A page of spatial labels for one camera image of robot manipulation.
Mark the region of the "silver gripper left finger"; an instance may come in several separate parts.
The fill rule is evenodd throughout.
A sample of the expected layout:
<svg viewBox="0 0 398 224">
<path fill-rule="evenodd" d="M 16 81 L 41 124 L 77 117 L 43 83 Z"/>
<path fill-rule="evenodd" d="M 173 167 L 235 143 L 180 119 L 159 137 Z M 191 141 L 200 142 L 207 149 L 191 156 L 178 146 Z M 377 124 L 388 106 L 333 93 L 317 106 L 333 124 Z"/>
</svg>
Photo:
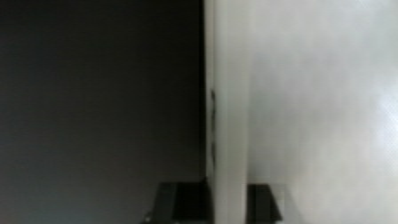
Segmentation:
<svg viewBox="0 0 398 224">
<path fill-rule="evenodd" d="M 207 193 L 203 182 L 164 182 L 144 224 L 208 224 Z"/>
</svg>

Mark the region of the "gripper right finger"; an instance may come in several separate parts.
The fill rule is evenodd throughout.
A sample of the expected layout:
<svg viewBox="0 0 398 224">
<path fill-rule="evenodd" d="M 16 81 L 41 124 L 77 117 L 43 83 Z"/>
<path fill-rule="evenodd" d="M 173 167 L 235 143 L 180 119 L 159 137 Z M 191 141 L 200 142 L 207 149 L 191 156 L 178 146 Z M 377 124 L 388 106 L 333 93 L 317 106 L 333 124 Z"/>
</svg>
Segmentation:
<svg viewBox="0 0 398 224">
<path fill-rule="evenodd" d="M 251 184 L 247 189 L 247 224 L 278 224 L 283 215 L 272 189 L 267 184 Z"/>
</svg>

